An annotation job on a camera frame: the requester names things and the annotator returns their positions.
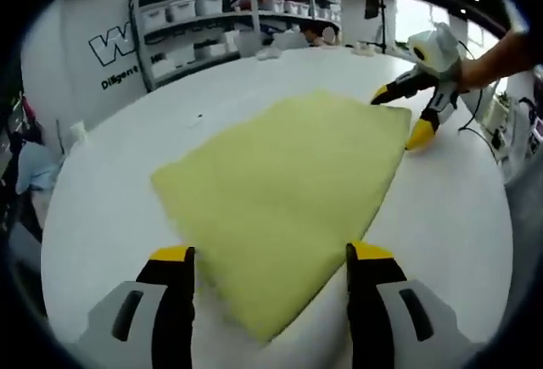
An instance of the robotic arm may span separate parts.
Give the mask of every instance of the robotic arm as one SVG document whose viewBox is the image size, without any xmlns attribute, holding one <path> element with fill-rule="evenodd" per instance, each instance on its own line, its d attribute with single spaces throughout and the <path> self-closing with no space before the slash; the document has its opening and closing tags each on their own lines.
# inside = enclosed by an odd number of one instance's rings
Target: robotic arm
<svg viewBox="0 0 543 369">
<path fill-rule="evenodd" d="M 439 126 L 457 109 L 460 93 L 456 79 L 460 73 L 462 59 L 458 52 L 458 40 L 444 23 L 438 23 L 434 30 L 410 36 L 407 43 L 417 58 L 415 67 L 381 87 L 375 94 L 372 104 L 411 98 L 418 91 L 434 87 L 434 95 L 421 113 L 407 141 L 406 150 L 413 150 L 432 141 Z M 481 93 L 481 102 L 477 101 L 478 93 L 467 92 L 462 96 L 478 120 L 493 94 L 487 90 Z"/>
</svg>

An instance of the wall logo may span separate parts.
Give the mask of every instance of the wall logo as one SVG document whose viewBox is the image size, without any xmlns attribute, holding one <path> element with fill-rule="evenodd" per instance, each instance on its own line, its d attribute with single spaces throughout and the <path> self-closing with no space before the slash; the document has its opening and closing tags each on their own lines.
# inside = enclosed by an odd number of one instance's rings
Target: wall logo
<svg viewBox="0 0 543 369">
<path fill-rule="evenodd" d="M 129 21 L 122 28 L 118 25 L 110 28 L 105 37 L 102 34 L 95 36 L 89 40 L 88 45 L 102 66 L 136 51 Z"/>
</svg>

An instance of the yellow towel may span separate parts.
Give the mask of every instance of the yellow towel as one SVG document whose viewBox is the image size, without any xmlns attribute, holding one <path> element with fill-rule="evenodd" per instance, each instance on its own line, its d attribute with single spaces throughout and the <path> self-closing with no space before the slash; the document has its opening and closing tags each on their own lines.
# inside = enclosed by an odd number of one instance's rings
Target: yellow towel
<svg viewBox="0 0 543 369">
<path fill-rule="evenodd" d="M 410 117 L 314 92 L 152 175 L 167 215 L 255 338 L 269 341 L 292 322 L 344 262 L 345 245 L 362 238 L 400 163 Z"/>
</svg>

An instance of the white table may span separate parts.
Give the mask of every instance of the white table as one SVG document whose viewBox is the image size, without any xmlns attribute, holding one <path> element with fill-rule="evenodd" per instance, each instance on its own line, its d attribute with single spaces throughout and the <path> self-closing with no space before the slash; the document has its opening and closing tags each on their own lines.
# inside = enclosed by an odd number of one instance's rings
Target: white table
<svg viewBox="0 0 543 369">
<path fill-rule="evenodd" d="M 411 67 L 344 48 L 241 59 L 162 87 L 90 132 L 64 163 L 43 234 L 43 294 L 57 337 L 76 340 L 100 299 L 134 280 L 157 248 L 180 242 L 149 181 L 157 168 L 282 98 L 324 88 L 368 102 Z M 395 104 L 413 110 L 412 125 L 429 98 L 426 91 Z M 456 312 L 461 332 L 481 342 L 494 334 L 507 302 L 512 228 L 488 148 L 456 131 L 469 116 L 459 105 L 429 150 L 404 156 L 365 240 L 391 250 L 408 278 L 426 284 Z M 217 303 L 205 288 L 197 293 L 196 369 L 254 360 L 254 367 L 330 367 L 345 348 L 344 267 L 263 349 L 225 323 Z"/>
</svg>

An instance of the white shelving unit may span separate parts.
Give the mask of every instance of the white shelving unit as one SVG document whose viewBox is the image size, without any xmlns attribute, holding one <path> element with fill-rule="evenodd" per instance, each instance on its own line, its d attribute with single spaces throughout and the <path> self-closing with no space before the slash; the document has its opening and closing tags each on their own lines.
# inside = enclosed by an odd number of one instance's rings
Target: white shelving unit
<svg viewBox="0 0 543 369">
<path fill-rule="evenodd" d="M 165 7 L 173 1 L 175 0 L 128 0 L 129 17 L 132 24 L 132 35 L 136 46 L 137 59 L 142 68 L 143 82 L 145 83 L 148 92 L 198 70 L 203 70 L 216 64 L 222 64 L 240 58 L 239 53 L 226 53 L 222 56 L 201 59 L 183 65 L 166 75 L 154 76 L 148 43 L 154 39 L 172 35 L 176 31 L 211 23 L 219 23 L 226 29 L 227 27 L 232 28 L 233 24 L 240 23 L 252 26 L 254 31 L 260 36 L 260 19 L 279 20 L 298 25 L 307 22 L 319 22 L 330 24 L 336 29 L 339 28 L 339 23 L 316 17 L 316 6 L 330 7 L 333 4 L 331 0 L 292 0 L 295 2 L 308 3 L 310 6 L 309 17 L 262 11 L 259 10 L 258 0 L 250 0 L 250 10 L 233 11 L 232 0 L 223 0 L 224 13 L 222 14 L 192 17 L 184 21 L 167 23 L 158 28 L 146 31 L 143 25 L 143 12 L 153 8 Z"/>
</svg>

